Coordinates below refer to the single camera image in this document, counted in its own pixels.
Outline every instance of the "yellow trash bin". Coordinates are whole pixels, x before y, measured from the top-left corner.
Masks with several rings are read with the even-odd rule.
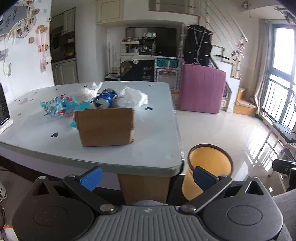
[[[191,148],[187,161],[189,167],[183,180],[182,193],[189,201],[203,193],[193,180],[195,167],[202,167],[215,176],[231,175],[233,171],[233,162],[229,154],[210,144],[200,144]]]

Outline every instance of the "blue soda can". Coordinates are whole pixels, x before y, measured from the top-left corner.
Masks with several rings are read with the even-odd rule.
[[[97,109],[108,109],[116,101],[118,94],[113,89],[103,90],[94,98],[94,105]]]

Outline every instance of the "blue gripper pad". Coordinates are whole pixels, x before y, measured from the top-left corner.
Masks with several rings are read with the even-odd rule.
[[[103,171],[100,167],[93,167],[77,178],[77,181],[89,191],[93,191],[102,181]]]
[[[194,169],[193,180],[204,192],[218,182],[217,177],[201,167],[196,167]]]

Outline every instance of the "gray gripper base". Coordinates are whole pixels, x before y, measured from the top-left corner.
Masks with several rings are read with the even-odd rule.
[[[199,219],[178,213],[174,206],[123,206],[100,216],[79,241],[218,241]]]

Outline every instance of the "wooden stair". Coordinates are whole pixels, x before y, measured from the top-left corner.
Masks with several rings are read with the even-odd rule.
[[[237,101],[233,113],[241,115],[255,116],[257,107],[251,102],[244,99],[246,88],[240,88],[237,95]]]

